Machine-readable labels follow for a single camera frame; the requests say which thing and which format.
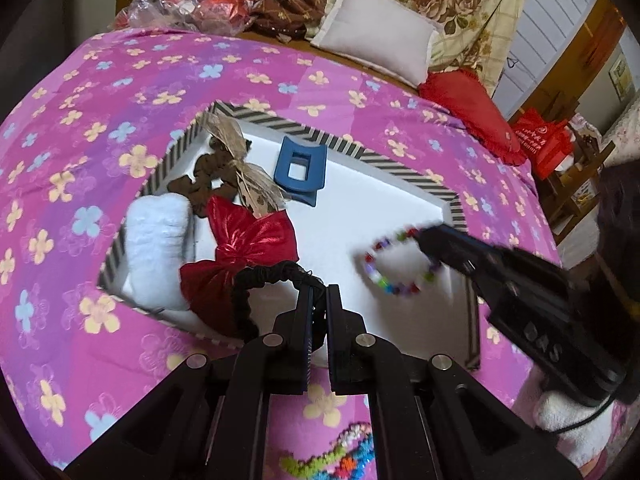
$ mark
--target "red pillow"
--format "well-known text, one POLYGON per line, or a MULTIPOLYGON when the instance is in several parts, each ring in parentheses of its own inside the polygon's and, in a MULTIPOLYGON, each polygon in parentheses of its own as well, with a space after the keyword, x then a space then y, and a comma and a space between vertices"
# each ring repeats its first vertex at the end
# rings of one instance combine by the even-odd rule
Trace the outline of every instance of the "red pillow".
POLYGON ((505 164, 519 166, 527 160, 518 137, 474 72, 455 70, 429 74, 418 91, 420 97, 448 108, 480 144, 505 164))

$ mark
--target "white pillow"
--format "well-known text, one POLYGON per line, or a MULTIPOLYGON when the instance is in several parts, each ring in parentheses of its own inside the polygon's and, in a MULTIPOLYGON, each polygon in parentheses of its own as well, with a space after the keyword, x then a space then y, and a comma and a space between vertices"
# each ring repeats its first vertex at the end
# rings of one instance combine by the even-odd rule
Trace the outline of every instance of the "white pillow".
POLYGON ((311 44, 416 88, 440 25, 395 0, 337 0, 311 44))

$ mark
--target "red shopping bag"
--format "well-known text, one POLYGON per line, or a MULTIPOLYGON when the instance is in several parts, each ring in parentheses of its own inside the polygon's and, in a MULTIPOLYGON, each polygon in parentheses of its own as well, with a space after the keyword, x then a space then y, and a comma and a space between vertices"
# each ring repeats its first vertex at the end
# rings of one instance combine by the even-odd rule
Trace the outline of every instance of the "red shopping bag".
POLYGON ((513 125, 522 151, 541 179, 547 178, 567 155, 574 152, 566 131, 568 122, 547 123, 537 110, 530 108, 513 125))

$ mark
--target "blue plastic object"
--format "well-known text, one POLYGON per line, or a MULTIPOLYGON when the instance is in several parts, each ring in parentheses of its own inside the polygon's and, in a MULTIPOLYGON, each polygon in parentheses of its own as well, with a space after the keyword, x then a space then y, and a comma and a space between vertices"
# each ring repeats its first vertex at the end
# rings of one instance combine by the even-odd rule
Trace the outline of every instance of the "blue plastic object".
POLYGON ((316 206, 316 194, 324 187, 326 173, 326 146, 303 146, 285 137, 280 147, 273 179, 283 187, 293 200, 316 206), (289 176, 292 164, 306 168, 304 180, 289 176))

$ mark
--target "pink floral bedsheet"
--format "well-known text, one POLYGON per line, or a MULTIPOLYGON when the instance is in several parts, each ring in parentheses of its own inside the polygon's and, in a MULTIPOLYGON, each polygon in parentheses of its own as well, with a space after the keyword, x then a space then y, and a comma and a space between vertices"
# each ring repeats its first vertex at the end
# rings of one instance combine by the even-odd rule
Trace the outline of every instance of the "pink floral bedsheet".
MULTIPOLYGON (((0 365, 55 465, 71 462, 188 354, 231 352, 95 286, 145 175, 214 100, 361 142, 455 190, 476 237, 558 260, 529 165, 502 165, 431 102, 284 46, 167 30, 94 36, 0 127, 0 365)), ((481 338, 476 377, 511 406, 530 361, 484 316, 481 338)), ((273 399, 266 478, 291 478, 280 456, 321 454, 367 420, 366 398, 335 397, 326 371, 315 370, 307 396, 273 399)))

